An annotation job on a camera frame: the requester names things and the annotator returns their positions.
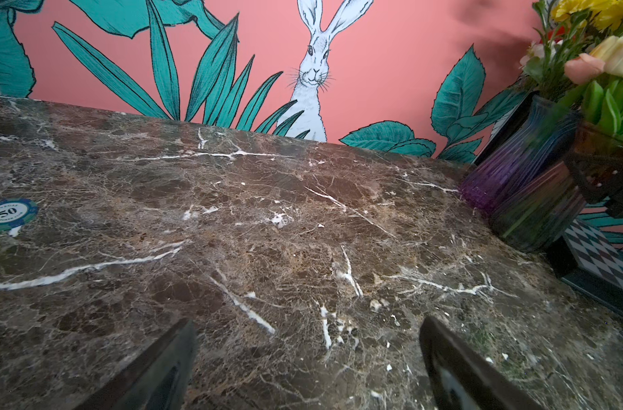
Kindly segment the pink tulip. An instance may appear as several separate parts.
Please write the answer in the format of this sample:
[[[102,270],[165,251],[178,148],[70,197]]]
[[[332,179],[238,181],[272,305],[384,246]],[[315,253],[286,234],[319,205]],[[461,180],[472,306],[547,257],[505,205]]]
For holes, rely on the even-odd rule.
[[[564,74],[576,85],[583,85],[605,71],[605,61],[586,53],[564,64]]]

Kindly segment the cream tulip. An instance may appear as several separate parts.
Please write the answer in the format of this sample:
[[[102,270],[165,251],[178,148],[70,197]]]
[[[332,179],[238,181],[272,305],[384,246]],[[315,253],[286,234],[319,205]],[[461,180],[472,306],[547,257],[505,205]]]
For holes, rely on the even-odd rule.
[[[605,73],[623,77],[623,35],[622,37],[609,36],[590,51],[589,55],[605,63]]]

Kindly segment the brown ribbed glass vase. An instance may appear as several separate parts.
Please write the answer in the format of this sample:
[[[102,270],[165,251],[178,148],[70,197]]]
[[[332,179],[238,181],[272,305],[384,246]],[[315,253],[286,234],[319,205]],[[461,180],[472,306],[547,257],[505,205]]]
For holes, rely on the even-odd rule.
[[[523,252],[545,249],[590,203],[623,217],[623,132],[610,136],[588,122],[578,126],[567,155],[492,213],[492,231]]]

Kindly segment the checkerboard calibration plate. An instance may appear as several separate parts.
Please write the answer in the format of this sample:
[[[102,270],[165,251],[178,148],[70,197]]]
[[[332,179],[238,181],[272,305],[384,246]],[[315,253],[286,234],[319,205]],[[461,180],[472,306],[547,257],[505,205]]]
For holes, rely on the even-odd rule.
[[[564,231],[566,242],[579,268],[623,290],[623,258],[603,232],[574,220]]]

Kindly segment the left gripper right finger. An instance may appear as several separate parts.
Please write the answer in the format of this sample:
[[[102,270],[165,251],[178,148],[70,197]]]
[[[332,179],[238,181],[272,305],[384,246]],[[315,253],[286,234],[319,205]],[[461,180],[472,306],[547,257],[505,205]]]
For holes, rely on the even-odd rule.
[[[437,408],[542,409],[439,319],[422,321],[419,343]]]

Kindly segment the purple glass vase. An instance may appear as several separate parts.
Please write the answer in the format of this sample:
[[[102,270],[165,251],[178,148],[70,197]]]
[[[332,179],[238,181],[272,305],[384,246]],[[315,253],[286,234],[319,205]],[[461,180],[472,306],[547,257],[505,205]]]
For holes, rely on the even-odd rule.
[[[580,122],[581,114],[574,109],[533,96],[526,121],[463,180],[462,198],[490,215],[564,157]]]

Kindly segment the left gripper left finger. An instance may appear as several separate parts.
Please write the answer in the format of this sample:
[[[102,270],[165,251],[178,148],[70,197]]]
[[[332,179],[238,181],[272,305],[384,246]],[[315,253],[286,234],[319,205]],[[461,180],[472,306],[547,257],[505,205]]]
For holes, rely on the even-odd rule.
[[[193,321],[181,319],[95,391],[79,409],[180,409],[197,354]]]

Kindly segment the yellow flower bouquet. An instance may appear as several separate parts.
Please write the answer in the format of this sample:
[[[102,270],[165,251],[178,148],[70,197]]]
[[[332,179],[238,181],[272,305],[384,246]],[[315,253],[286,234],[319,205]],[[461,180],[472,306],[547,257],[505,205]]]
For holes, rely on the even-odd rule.
[[[540,43],[591,51],[610,36],[623,39],[623,1],[534,1]]]

